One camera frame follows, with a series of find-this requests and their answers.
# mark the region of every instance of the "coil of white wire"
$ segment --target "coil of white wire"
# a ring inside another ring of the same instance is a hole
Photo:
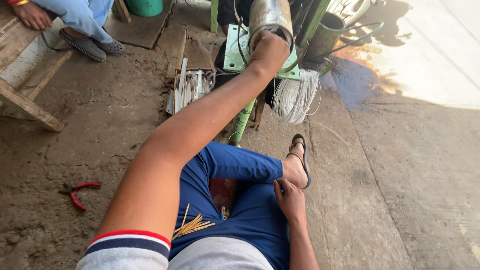
[[[299,124],[303,122],[319,88],[318,72],[300,69],[300,80],[282,80],[274,93],[272,111],[281,122]]]

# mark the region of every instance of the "red patterned cloth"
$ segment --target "red patterned cloth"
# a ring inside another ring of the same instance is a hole
[[[210,194],[213,198],[213,203],[219,213],[222,211],[222,206],[225,210],[231,212],[233,199],[235,198],[235,191],[237,189],[237,179],[210,179]]]

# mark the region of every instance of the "blue pants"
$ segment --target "blue pants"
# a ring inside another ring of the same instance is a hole
[[[32,0],[38,6],[56,13],[63,23],[101,43],[112,38],[103,30],[113,0]]]
[[[226,236],[254,245],[274,269],[289,269],[288,223],[276,202],[272,185],[273,180],[282,176],[280,160],[238,147],[209,143],[181,172],[176,228],[181,226],[189,203],[186,222],[201,214],[203,221],[216,224],[175,238],[169,259],[199,239]],[[210,178],[238,179],[238,185],[246,181],[256,184],[236,200],[230,218],[224,221],[208,189]]]

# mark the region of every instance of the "bundle of sticks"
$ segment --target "bundle of sticks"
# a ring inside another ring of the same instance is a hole
[[[215,225],[215,222],[210,223],[209,221],[202,223],[202,218],[203,216],[201,214],[198,214],[196,218],[194,218],[191,222],[185,224],[185,219],[187,218],[187,213],[188,213],[188,208],[190,207],[190,204],[187,205],[187,210],[185,211],[185,216],[183,217],[183,221],[181,223],[181,227],[176,229],[173,233],[178,232],[173,238],[180,237],[184,234],[188,233],[193,233],[195,231],[205,229],[206,227],[210,227]]]

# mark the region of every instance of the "pliers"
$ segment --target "pliers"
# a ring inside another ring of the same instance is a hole
[[[82,210],[85,210],[86,208],[83,207],[83,205],[81,205],[78,200],[77,200],[77,197],[75,197],[75,194],[73,194],[73,191],[75,189],[80,189],[82,187],[86,187],[86,186],[100,186],[100,183],[85,183],[85,184],[80,184],[80,185],[70,185],[70,184],[67,184],[65,183],[65,186],[67,187],[66,189],[64,190],[60,190],[60,192],[63,192],[63,193],[69,193],[70,194],[70,198],[72,199],[73,203],[80,209]]]

